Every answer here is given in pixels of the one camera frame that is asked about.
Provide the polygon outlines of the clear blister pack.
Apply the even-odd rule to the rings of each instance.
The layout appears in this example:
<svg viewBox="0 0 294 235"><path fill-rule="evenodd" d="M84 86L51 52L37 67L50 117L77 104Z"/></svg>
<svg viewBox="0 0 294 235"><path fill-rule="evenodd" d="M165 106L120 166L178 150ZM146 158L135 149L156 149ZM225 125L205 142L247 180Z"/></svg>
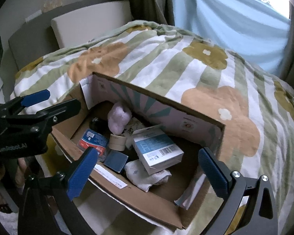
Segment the clear blister pack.
<svg viewBox="0 0 294 235"><path fill-rule="evenodd" d="M108 139L94 130L87 129L77 142L77 146L83 151L88 147L95 148L98 152L98 160L101 162L107 157Z"/></svg>

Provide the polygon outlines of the black small case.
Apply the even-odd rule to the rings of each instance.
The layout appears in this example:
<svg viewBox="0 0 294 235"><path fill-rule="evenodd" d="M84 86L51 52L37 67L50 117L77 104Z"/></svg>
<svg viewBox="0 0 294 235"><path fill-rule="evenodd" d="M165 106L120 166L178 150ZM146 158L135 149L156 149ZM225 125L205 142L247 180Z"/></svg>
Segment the black small case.
<svg viewBox="0 0 294 235"><path fill-rule="evenodd" d="M89 128L107 138L111 134L108 127L108 114L112 107L113 103L106 100L94 105L88 113L90 119Z"/></svg>

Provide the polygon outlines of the beige tape roll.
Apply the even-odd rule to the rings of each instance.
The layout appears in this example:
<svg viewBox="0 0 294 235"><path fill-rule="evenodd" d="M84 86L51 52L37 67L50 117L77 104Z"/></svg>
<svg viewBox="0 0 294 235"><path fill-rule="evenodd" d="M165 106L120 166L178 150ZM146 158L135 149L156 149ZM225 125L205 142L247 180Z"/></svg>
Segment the beige tape roll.
<svg viewBox="0 0 294 235"><path fill-rule="evenodd" d="M108 147L115 151L124 151L127 138L124 136L110 134Z"/></svg>

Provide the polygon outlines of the white sock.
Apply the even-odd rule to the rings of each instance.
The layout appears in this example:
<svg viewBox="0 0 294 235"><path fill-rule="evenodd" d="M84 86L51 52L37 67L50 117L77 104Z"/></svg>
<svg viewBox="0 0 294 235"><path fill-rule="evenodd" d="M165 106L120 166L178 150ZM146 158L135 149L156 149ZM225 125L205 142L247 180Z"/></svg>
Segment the white sock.
<svg viewBox="0 0 294 235"><path fill-rule="evenodd" d="M162 170L149 175L140 160L128 162L124 169L127 179L146 193L149 191L150 187L166 183L172 176L168 170Z"/></svg>

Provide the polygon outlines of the pink sock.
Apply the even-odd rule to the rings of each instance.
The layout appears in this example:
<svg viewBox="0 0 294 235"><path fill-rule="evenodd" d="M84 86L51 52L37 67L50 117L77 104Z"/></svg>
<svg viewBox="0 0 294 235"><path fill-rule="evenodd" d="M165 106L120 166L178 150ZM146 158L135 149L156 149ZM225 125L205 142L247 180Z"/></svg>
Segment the pink sock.
<svg viewBox="0 0 294 235"><path fill-rule="evenodd" d="M108 113L109 130L115 135L120 135L131 117L131 110L123 102L115 103Z"/></svg>

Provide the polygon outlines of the blue white product box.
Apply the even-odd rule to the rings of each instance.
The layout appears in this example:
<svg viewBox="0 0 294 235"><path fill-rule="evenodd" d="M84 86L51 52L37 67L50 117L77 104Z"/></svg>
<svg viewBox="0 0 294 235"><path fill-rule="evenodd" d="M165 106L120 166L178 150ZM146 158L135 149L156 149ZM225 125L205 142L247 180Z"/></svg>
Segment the blue white product box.
<svg viewBox="0 0 294 235"><path fill-rule="evenodd" d="M136 130L133 147L149 175L182 161L184 152L161 129L160 125Z"/></svg>

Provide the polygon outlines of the white tissue pack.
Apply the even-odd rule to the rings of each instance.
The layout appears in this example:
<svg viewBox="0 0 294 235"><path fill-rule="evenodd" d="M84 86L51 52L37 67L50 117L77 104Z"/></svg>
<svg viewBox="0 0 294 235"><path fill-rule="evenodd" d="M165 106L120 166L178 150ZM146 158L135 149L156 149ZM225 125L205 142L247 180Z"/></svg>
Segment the white tissue pack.
<svg viewBox="0 0 294 235"><path fill-rule="evenodd" d="M130 149L133 144L132 135L136 130L143 129L145 126L135 117L132 117L129 123L125 126L122 136L126 137L125 146Z"/></svg>

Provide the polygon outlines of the dark blue square pad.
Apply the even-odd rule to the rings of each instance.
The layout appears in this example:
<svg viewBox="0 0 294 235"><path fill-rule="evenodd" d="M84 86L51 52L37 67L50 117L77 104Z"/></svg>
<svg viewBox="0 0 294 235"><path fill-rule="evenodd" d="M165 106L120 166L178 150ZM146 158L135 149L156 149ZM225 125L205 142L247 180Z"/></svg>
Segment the dark blue square pad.
<svg viewBox="0 0 294 235"><path fill-rule="evenodd" d="M120 173L126 165L128 156L122 152L111 150L104 161L104 165L116 173Z"/></svg>

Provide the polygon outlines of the floral striped blanket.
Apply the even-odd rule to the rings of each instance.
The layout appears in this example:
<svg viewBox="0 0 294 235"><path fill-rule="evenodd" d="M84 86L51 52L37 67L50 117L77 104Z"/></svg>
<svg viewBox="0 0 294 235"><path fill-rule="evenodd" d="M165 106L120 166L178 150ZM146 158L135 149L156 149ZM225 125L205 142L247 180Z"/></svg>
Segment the floral striped blanket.
<svg viewBox="0 0 294 235"><path fill-rule="evenodd" d="M234 51L178 27L133 21L82 45L47 54L22 68L12 97L47 89L33 114L78 91L124 99L149 120L170 108L129 84L199 111L225 125L220 157L249 177L265 174L276 200L278 233L294 226L294 89Z"/></svg>

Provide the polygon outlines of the open cardboard box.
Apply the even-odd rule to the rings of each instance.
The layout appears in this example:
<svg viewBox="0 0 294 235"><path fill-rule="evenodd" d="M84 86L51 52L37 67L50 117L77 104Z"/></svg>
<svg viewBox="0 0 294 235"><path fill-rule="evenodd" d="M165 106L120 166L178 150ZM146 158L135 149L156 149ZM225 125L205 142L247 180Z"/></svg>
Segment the open cardboard box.
<svg viewBox="0 0 294 235"><path fill-rule="evenodd" d="M220 152L225 125L202 113L164 98L135 85L102 75L93 74L69 90L66 100L81 102L78 115L55 126L52 136L65 156L78 159L86 141L83 136L89 128L93 113L90 109L101 106L106 115L116 102L123 102L134 117L144 123L135 129L130 140L131 156L138 159L147 172L163 169L171 171L171 178L163 185L144 192L125 176L100 165L90 179L100 189L125 206L146 218L171 227L187 228L196 216L208 183L195 191L189 208L175 203L191 189L191 180L200 174L199 149L210 148Z"/></svg>

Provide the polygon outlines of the white headboard cushion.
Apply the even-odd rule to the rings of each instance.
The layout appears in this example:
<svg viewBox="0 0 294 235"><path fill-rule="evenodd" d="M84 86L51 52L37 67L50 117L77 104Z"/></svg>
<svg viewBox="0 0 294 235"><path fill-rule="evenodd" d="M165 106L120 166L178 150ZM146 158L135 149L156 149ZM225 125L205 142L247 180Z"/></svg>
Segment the white headboard cushion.
<svg viewBox="0 0 294 235"><path fill-rule="evenodd" d="M51 20L60 48L86 43L132 20L129 1L114 1L77 9Z"/></svg>

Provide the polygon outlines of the light blue sheer curtain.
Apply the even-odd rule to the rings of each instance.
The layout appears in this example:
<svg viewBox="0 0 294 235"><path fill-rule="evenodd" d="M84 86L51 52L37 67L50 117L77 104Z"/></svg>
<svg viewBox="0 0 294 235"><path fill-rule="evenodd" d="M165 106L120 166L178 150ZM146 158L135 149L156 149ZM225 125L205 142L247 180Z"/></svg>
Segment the light blue sheer curtain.
<svg viewBox="0 0 294 235"><path fill-rule="evenodd" d="M259 0L172 0L175 26L280 76L290 19Z"/></svg>

